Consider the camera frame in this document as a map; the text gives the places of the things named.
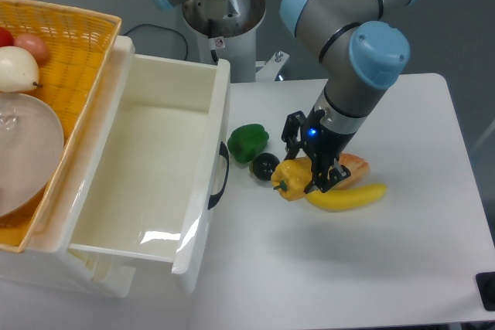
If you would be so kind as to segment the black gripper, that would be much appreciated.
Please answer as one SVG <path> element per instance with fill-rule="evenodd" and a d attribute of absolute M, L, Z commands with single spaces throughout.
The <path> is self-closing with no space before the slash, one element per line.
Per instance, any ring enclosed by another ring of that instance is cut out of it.
<path fill-rule="evenodd" d="M 344 165 L 329 168 L 339 158 L 354 133 L 340 134 L 331 131 L 320 122 L 322 118 L 323 112 L 310 112 L 306 117 L 302 111 L 296 111 L 287 116 L 282 130 L 281 139 L 285 143 L 286 152 L 284 160 L 295 159 L 303 149 L 312 161 L 313 175 L 318 175 L 316 180 L 312 180 L 304 188 L 305 194 L 313 191 L 328 192 L 351 176 L 351 171 Z"/>

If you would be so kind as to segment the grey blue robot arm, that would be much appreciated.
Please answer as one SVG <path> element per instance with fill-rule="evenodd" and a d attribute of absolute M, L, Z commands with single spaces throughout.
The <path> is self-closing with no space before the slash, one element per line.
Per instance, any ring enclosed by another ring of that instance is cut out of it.
<path fill-rule="evenodd" d="M 329 73 L 311 111 L 290 114 L 282 132 L 288 158 L 304 152 L 311 161 L 305 192 L 327 192 L 350 177 L 340 154 L 410 57 L 405 36 L 382 19 L 415 1 L 281 1 L 285 27 Z M 254 78 L 256 30 L 265 16 L 265 0 L 154 2 L 162 10 L 182 9 L 204 63 L 227 60 L 238 81 Z"/>

